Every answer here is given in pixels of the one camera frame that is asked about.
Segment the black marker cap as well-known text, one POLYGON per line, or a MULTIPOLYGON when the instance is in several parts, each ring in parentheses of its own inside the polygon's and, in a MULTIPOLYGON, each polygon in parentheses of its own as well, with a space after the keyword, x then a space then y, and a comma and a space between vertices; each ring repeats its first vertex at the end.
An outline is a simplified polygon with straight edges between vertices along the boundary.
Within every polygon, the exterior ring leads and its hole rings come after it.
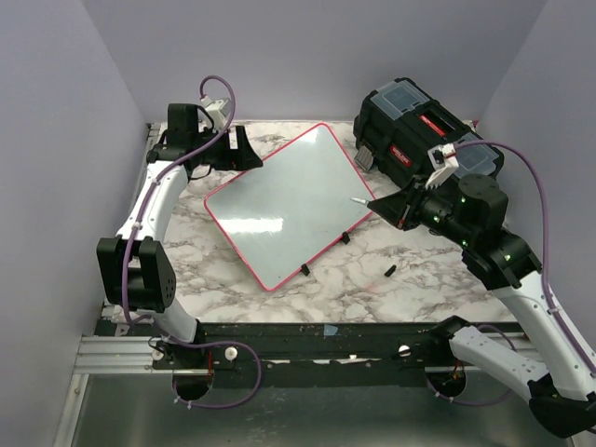
POLYGON ((391 265, 386 271, 385 271, 385 276, 387 278, 391 277, 395 271, 397 270, 397 267, 395 265, 391 265))

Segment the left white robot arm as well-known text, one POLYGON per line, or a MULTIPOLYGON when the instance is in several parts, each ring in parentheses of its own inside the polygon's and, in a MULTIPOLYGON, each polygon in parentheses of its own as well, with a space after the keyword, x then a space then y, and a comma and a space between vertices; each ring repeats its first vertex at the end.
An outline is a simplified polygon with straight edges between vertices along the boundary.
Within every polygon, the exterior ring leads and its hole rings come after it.
POLYGON ((176 298, 176 274, 163 247, 173 209, 199 166, 209 171, 246 171, 263 166, 242 126, 230 144, 235 112, 228 99, 203 97, 172 103, 167 127, 148 151, 146 173, 133 209, 114 237, 99 240, 96 253, 107 301, 151 319, 167 335, 174 356, 187 368, 206 357, 205 333, 176 298))

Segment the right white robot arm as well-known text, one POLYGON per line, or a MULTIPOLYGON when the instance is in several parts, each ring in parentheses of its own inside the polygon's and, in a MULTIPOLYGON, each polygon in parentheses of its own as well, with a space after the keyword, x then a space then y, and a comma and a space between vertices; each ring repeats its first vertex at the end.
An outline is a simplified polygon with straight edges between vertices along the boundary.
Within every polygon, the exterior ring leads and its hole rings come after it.
POLYGON ((413 183, 365 205, 399 230, 423 225, 457 244, 467 270, 515 317, 540 356, 528 359, 472 324, 448 318, 428 342, 435 362, 460 359, 488 373, 559 438, 595 428, 595 352, 545 286, 545 265, 504 227, 508 196, 494 178, 469 174, 449 198, 425 182, 413 183))

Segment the pink-framed whiteboard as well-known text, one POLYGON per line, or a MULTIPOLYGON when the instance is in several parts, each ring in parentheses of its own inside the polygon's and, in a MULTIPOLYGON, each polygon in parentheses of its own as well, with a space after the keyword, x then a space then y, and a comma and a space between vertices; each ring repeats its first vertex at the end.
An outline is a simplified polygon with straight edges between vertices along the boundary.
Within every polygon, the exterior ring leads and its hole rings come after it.
POLYGON ((374 195, 331 127, 318 123, 204 206, 259 285, 274 291, 370 216, 351 197, 374 195))

